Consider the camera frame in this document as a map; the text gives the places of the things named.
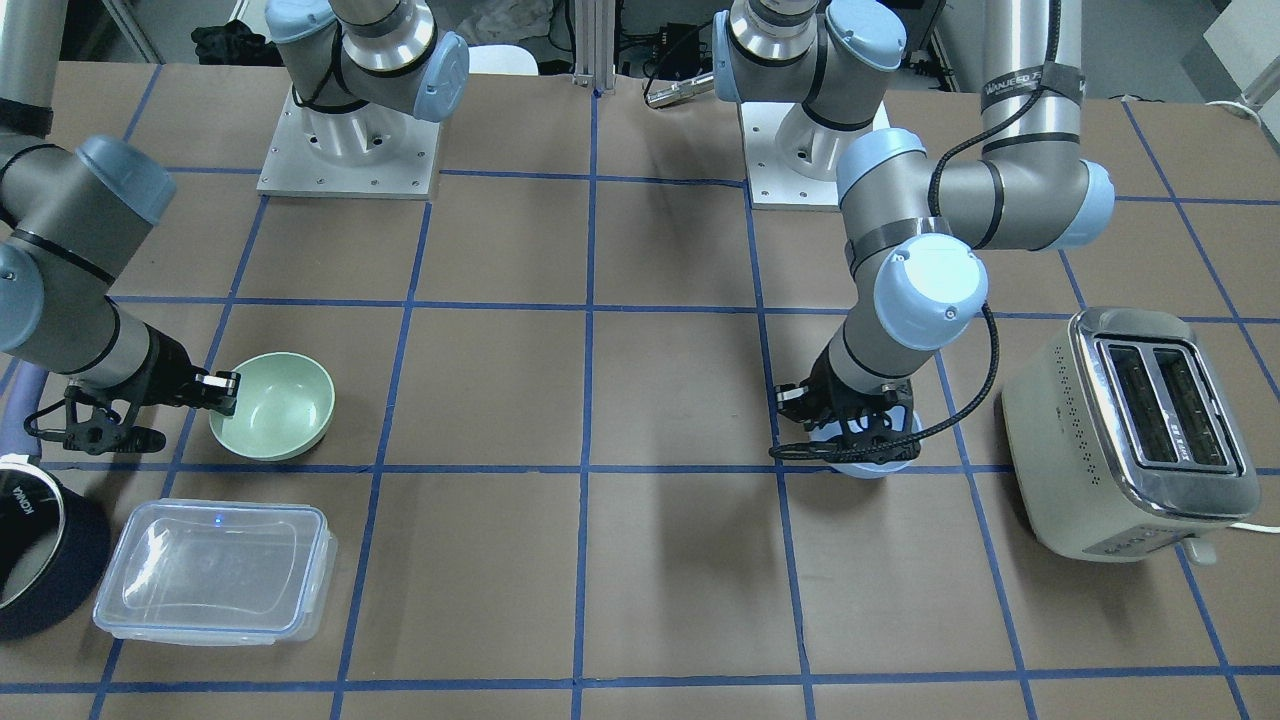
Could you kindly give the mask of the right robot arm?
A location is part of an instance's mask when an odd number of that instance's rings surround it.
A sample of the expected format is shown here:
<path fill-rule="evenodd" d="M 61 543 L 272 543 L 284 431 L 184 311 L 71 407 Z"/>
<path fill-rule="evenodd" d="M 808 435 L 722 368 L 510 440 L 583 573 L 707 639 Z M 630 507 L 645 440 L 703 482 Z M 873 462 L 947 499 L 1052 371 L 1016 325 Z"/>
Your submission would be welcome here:
<path fill-rule="evenodd" d="M 148 454 L 164 434 L 141 409 L 230 416 L 241 377 L 210 372 L 184 346 L 109 296 L 177 184 L 151 158 L 104 135 L 49 141 L 64 1 L 3 4 L 3 351 L 18 360 L 3 451 Z"/>

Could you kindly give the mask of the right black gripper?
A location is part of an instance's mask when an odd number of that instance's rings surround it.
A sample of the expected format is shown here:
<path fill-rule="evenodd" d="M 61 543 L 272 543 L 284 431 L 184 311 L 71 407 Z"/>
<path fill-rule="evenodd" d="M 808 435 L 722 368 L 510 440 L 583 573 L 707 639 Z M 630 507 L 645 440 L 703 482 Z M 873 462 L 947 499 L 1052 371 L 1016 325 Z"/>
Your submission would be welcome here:
<path fill-rule="evenodd" d="M 155 454 L 166 437 L 137 424 L 141 407 L 187 406 L 233 416 L 241 379 L 238 372 L 207 374 L 182 343 L 151 325 L 122 325 L 105 359 L 68 382 L 65 427 L 55 441 L 88 455 Z M 129 404 L 123 415 L 109 405 L 115 400 Z"/>

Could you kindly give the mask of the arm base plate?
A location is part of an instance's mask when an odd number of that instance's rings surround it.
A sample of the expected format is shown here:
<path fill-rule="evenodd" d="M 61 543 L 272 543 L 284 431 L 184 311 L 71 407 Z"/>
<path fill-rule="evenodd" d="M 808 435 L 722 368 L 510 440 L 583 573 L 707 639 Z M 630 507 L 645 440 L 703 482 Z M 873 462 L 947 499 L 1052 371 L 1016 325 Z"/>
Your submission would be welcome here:
<path fill-rule="evenodd" d="M 751 208 L 785 211 L 837 211 L 838 159 L 855 138 L 890 126 L 883 104 L 855 131 L 819 126 L 797 102 L 742 102 L 739 119 Z"/>
<path fill-rule="evenodd" d="M 442 124 L 378 105 L 346 114 L 302 108 L 291 88 L 257 191 L 293 199 L 429 200 Z"/>

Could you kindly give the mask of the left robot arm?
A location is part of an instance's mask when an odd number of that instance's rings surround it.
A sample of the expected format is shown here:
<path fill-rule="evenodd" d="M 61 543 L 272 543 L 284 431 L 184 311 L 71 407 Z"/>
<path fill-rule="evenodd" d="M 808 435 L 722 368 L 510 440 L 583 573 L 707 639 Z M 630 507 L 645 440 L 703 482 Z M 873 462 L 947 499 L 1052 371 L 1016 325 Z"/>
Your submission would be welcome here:
<path fill-rule="evenodd" d="M 908 462 L 920 442 L 986 398 L 998 369 L 982 250 L 1080 247 L 1108 224 L 1115 190 L 1082 156 L 1082 5 L 988 1 L 982 129 L 941 158 L 913 132 L 872 123 L 908 33 L 878 1 L 736 1 L 712 24 L 716 95 L 794 102 L 814 126 L 851 135 L 835 163 L 856 302 L 806 379 L 774 391 L 809 439 L 771 456 L 831 464 Z M 918 430 L 913 374 L 983 316 L 989 368 L 954 416 Z"/>

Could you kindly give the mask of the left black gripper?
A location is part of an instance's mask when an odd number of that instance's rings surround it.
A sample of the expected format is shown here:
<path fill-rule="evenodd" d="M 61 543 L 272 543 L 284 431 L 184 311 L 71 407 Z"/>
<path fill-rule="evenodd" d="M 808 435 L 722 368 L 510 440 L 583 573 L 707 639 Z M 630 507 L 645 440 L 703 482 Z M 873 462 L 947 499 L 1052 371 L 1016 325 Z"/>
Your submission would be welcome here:
<path fill-rule="evenodd" d="M 840 427 L 833 439 L 777 445 L 777 451 L 840 451 L 841 462 L 916 460 L 909 379 L 876 380 L 868 392 L 854 389 L 835 374 L 823 351 L 804 382 L 776 386 L 774 410 L 806 432 L 833 421 Z"/>

